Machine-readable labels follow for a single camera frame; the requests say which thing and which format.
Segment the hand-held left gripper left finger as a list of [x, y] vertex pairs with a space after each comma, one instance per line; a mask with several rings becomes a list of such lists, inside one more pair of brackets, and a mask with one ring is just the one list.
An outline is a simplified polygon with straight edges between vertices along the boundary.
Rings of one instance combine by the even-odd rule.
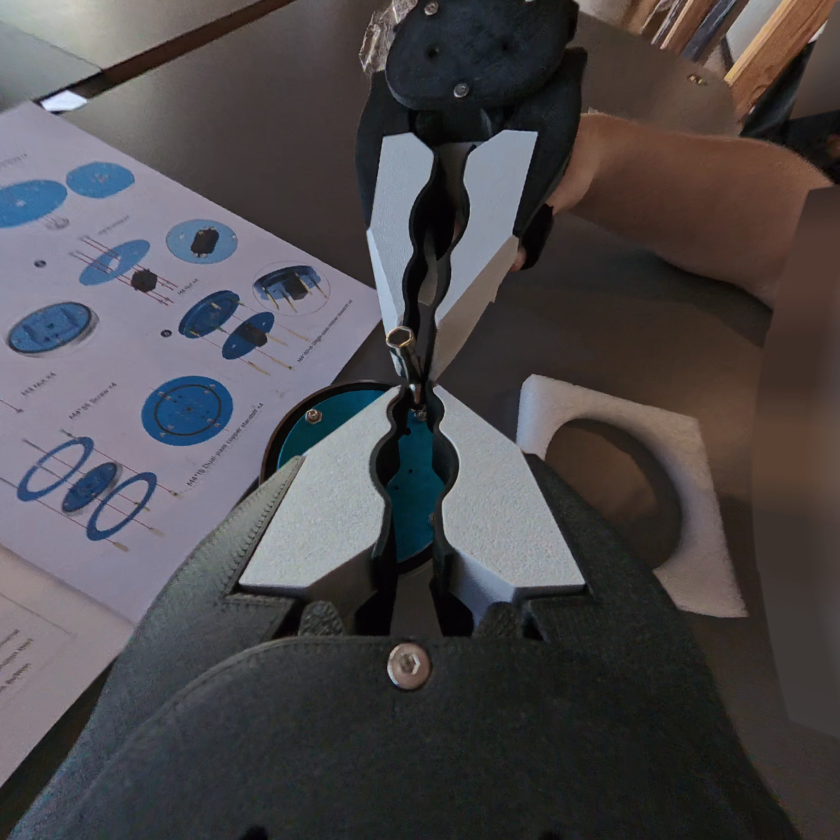
[[385, 499], [371, 458], [392, 430], [393, 387], [309, 449], [239, 578], [247, 592], [301, 599], [368, 599]]

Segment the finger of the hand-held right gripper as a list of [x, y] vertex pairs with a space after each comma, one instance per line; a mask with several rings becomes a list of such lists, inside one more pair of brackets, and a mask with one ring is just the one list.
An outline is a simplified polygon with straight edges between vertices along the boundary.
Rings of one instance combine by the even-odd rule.
[[434, 183], [432, 150], [414, 133], [385, 136], [366, 237], [386, 335], [420, 339], [419, 303], [432, 287], [434, 241], [424, 199]]
[[435, 381], [461, 350], [517, 256], [519, 240], [512, 229], [537, 136], [503, 130], [467, 156], [469, 217], [451, 252], [448, 288], [434, 312], [426, 381]]

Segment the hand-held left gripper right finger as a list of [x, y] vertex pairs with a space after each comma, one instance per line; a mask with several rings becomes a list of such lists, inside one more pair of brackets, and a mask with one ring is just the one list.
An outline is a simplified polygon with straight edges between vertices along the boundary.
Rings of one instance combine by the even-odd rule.
[[495, 603], [580, 594], [585, 579], [520, 447], [439, 385], [436, 433], [454, 450], [440, 500], [445, 589], [475, 625]]

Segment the round blue disc assembly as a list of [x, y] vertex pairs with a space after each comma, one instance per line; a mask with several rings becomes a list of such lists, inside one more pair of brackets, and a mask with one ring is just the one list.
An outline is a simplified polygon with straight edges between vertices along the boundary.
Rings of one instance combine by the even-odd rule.
[[[273, 433], [259, 482], [268, 480], [290, 458], [303, 455], [389, 389], [386, 384], [362, 381], [333, 385], [310, 395]], [[433, 468], [433, 436], [424, 416], [408, 411], [397, 443], [400, 466], [386, 491], [392, 502], [396, 568], [399, 574], [406, 574], [432, 557], [431, 517], [445, 483]]]

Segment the person's right forearm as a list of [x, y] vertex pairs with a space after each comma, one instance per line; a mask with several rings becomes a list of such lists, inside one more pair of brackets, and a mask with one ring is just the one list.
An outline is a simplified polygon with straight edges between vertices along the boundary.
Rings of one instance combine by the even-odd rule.
[[798, 154], [744, 138], [586, 114], [591, 183], [575, 212], [673, 266], [774, 308], [810, 192], [833, 183]]

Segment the person's right hand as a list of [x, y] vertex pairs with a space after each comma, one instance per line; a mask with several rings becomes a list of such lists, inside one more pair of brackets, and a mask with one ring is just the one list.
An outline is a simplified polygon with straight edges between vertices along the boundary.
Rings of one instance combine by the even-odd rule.
[[576, 207], [592, 187], [602, 163], [598, 124], [601, 117], [600, 112], [587, 112], [581, 116], [574, 147], [562, 178], [528, 226], [511, 271], [526, 270], [538, 261], [554, 217], [561, 211]]

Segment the clear plastic bag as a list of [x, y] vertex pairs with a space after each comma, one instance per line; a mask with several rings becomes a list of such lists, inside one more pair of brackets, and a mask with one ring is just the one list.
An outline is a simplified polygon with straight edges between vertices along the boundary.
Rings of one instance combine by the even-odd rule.
[[362, 71], [369, 79], [384, 70], [396, 30], [416, 5], [417, 1], [387, 1], [373, 12], [359, 53]]

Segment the white foam with round cutout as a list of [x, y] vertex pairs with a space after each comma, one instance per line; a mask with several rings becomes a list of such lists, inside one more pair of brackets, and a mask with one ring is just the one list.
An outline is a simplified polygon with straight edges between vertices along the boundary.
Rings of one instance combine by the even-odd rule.
[[654, 570], [680, 610], [749, 616], [723, 530], [698, 421], [566, 381], [532, 374], [522, 385], [517, 444], [544, 458], [565, 424], [588, 419], [633, 436], [656, 457], [679, 497], [681, 530], [670, 558]]

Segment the assembly instruction sheet blue diagrams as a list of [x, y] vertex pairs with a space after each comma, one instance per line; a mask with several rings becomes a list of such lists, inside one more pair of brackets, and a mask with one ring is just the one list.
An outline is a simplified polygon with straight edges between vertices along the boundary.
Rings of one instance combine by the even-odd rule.
[[1, 152], [2, 544], [135, 621], [379, 304], [39, 106]]

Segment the printed sheet with board photo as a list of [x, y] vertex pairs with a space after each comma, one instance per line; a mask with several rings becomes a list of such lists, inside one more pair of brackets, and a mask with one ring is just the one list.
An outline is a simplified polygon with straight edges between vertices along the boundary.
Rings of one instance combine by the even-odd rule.
[[119, 654], [131, 622], [1, 548], [1, 782]]

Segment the dark flat panel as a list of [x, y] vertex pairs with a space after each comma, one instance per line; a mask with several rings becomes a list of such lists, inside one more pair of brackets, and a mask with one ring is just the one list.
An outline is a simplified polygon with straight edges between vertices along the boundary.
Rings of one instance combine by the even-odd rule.
[[5, 22], [1, 23], [1, 110], [39, 101], [96, 76], [100, 68]]

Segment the wooden shelf frame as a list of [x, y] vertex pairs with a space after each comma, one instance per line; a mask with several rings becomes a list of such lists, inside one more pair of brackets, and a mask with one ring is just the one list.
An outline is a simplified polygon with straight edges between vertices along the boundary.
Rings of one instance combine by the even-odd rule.
[[[650, 43], [702, 65], [748, 5], [747, 1], [622, 2], [619, 26], [641, 35], [664, 7], [659, 25], [647, 34]], [[724, 75], [738, 121], [749, 116], [782, 71], [822, 30], [834, 6], [834, 1], [773, 2], [772, 14]]]

